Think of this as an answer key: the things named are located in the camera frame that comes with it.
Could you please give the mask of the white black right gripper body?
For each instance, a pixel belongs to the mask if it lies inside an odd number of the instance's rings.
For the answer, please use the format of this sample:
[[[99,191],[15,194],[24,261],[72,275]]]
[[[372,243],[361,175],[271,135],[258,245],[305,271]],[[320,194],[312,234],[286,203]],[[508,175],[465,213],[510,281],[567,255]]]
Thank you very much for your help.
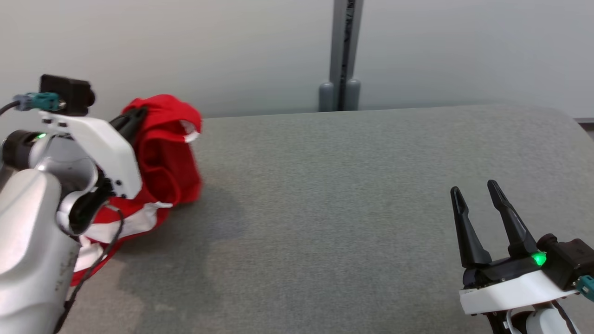
[[[560,289],[543,271],[543,252],[522,259],[504,258],[466,269],[460,304],[467,315],[486,314],[532,306],[577,294]]]

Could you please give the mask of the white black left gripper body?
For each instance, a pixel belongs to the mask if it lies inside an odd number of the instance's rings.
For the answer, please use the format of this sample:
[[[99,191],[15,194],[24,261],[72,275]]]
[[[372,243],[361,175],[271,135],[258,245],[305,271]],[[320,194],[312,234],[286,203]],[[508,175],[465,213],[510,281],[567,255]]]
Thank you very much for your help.
[[[131,144],[105,120],[40,112],[46,129],[13,131],[1,146],[4,165],[36,169],[61,182],[63,193],[93,192],[101,180],[109,195],[133,199],[142,178]]]

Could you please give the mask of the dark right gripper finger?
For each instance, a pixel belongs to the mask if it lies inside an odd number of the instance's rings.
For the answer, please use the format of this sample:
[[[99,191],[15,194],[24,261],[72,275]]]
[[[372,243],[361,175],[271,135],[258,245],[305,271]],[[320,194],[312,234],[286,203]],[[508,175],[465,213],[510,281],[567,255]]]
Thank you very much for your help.
[[[492,258],[490,253],[481,245],[481,241],[469,220],[469,209],[461,190],[457,186],[452,187],[450,196],[462,267],[473,269],[490,264]]]
[[[539,252],[536,241],[526,228],[521,217],[509,202],[496,180],[488,180],[487,187],[492,203],[499,212],[509,241],[511,258],[524,258]]]

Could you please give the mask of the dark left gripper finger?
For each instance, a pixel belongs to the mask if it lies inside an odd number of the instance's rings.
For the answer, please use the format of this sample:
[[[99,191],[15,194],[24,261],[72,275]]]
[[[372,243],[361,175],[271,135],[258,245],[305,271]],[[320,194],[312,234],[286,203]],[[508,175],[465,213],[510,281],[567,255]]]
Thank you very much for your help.
[[[110,121],[111,127],[127,141],[134,141],[142,126],[142,116],[119,116]]]
[[[147,115],[147,107],[142,106],[139,108],[132,108],[132,109],[125,111],[122,114],[122,117],[127,122],[142,123],[144,121],[144,119],[146,118],[146,115]]]

